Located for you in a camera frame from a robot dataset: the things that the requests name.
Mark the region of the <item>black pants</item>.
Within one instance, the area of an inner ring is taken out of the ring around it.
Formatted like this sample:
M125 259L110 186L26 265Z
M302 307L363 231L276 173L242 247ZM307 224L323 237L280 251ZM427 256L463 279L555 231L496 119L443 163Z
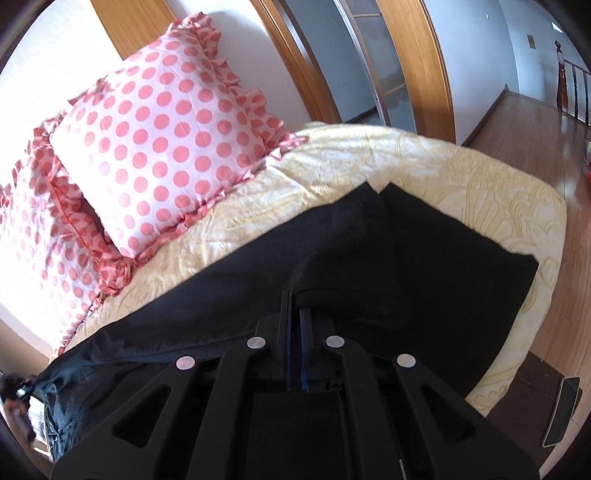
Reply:
M396 186L309 210L53 361L35 383L51 455L62 457L178 357L221 357L280 311L283 291L370 354L412 354L467 395L537 270L533 256Z

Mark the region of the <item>wooden door frame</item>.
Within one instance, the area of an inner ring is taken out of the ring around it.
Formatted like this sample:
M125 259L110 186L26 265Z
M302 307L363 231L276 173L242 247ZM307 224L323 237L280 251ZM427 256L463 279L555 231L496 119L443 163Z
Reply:
M422 1L95 1L126 58L199 12L221 55L287 129L308 121L393 126L453 142L451 86Z

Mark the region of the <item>right pink polka-dot pillow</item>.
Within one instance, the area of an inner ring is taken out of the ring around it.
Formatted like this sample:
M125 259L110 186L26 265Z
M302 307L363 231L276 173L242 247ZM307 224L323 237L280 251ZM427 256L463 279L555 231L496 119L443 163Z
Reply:
M269 158L301 144L218 54L211 17L173 22L73 103L54 152L118 252L150 256Z

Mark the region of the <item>pink polka-dot pillow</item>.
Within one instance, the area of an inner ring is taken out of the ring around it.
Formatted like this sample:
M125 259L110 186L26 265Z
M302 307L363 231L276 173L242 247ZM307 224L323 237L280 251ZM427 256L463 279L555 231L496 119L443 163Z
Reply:
M62 120L33 129L1 187L1 303L53 356L130 283L134 268L54 152L50 136Z
M173 22L73 103L54 152L118 252L150 256L269 158L301 144L218 54L211 17Z

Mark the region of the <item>left pink polka-dot pillow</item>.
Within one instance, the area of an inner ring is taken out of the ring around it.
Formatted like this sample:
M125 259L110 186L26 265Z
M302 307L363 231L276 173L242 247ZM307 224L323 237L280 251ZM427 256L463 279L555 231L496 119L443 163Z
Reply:
M53 356L130 283L134 268L54 152L50 136L62 120L33 129L1 187L1 303Z

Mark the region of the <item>wooden stair railing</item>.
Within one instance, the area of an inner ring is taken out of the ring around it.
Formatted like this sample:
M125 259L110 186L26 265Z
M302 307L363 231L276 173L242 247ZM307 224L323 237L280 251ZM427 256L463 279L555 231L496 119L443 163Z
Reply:
M590 72L566 60L559 41L555 42L558 62L557 109L590 126Z

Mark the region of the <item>black smartphone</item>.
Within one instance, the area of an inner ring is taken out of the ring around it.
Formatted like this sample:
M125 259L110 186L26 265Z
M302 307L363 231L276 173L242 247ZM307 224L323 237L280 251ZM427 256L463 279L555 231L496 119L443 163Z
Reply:
M561 380L554 410L542 441L543 448L554 447L564 439L580 396L580 378L576 376L564 377Z

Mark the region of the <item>cream patterned bed quilt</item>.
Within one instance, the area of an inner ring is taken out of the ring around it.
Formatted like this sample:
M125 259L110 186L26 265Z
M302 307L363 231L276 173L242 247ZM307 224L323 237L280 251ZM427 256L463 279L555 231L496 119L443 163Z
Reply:
M387 127L313 124L304 143L269 160L203 218L164 243L120 293L76 329L79 344L215 262L309 210L390 186L425 202L538 270L505 340L470 382L468 403L489 415L508 392L550 309L567 230L564 199L546 182L481 152Z

